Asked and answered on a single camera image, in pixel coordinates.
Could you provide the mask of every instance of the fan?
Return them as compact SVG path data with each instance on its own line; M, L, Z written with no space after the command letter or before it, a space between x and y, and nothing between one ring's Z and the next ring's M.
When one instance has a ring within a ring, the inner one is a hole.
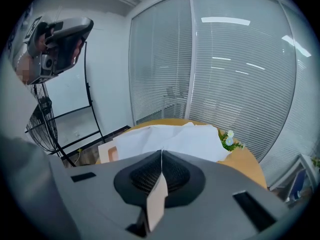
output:
M38 101L26 126L34 142L47 152L55 152L58 142L58 131L52 102L44 83L31 85L31 93Z

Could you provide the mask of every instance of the white paper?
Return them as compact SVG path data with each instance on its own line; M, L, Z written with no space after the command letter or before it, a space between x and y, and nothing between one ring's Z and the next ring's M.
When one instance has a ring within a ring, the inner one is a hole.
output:
M167 150L212 162L223 161L230 153L212 125L152 125L119 135L113 140L119 160L146 152Z

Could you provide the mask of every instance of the glass wall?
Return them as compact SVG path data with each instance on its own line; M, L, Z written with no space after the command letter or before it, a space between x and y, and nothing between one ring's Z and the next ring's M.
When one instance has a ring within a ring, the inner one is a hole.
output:
M260 161L278 137L296 80L292 33L274 0L193 0L191 120L234 130Z
M129 79L136 124L184 118L191 53L190 0L165 0L132 20Z
M302 15L285 5L283 9L294 36L294 40L287 36L283 39L295 48L296 83L291 110L281 134L260 163L269 183L276 181L299 155L320 156L319 43Z

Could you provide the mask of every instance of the white wall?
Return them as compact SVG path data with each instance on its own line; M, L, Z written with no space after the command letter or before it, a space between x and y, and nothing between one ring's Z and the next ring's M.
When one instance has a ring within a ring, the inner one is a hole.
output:
M35 0L33 3L32 19L45 13L52 20L88 17L94 21L87 39L86 70L94 111L103 135L133 125L128 68L124 64L128 60L128 50L123 15L129 8L117 0ZM91 108L60 117L56 125L61 146L98 130ZM65 152L76 150L99 137L100 134L93 135L66 148Z

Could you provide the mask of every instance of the person's hand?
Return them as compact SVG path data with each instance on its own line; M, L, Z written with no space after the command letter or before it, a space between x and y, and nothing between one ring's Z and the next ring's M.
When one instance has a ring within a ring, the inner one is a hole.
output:
M45 45L45 34L41 35L36 43L36 49L39 52L45 52L47 47ZM76 62L76 58L80 53L80 46L82 44L82 40L80 39L72 54L72 59L70 61L71 64ZM21 81L26 85L29 79L33 78L33 71L31 70L33 67L34 59L29 55L28 52L25 52L19 59L16 66L16 74L21 79Z

